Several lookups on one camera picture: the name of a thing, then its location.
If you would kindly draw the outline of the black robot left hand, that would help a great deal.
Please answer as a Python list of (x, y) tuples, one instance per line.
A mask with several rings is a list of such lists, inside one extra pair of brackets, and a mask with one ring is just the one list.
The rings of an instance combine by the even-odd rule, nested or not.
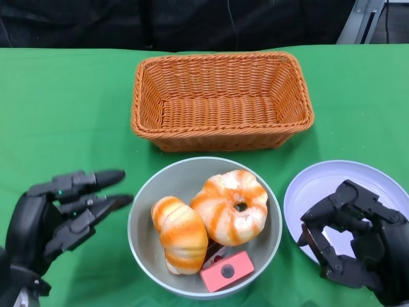
[(6, 234), (12, 267), (43, 276), (58, 256), (75, 250), (111, 212), (133, 201), (131, 194), (98, 195), (124, 178), (121, 169), (76, 171), (31, 186), (19, 198)]

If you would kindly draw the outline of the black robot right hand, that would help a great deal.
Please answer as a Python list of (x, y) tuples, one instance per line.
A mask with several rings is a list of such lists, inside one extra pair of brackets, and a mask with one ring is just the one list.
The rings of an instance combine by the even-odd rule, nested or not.
[[(302, 217), (298, 246), (309, 246), (320, 276), (350, 288), (366, 287), (383, 306), (408, 306), (408, 220), (378, 195), (351, 180)], [(350, 232), (354, 256), (338, 255), (324, 236), (329, 227)]]

